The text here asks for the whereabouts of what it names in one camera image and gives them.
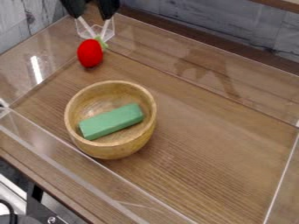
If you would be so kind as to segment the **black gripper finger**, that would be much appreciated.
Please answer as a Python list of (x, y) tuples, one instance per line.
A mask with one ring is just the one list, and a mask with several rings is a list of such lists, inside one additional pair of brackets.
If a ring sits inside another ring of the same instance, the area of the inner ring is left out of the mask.
[(96, 0), (96, 2), (101, 18), (111, 19), (120, 7), (120, 0)]
[(63, 7), (73, 18), (79, 18), (85, 10), (85, 0), (60, 0)]

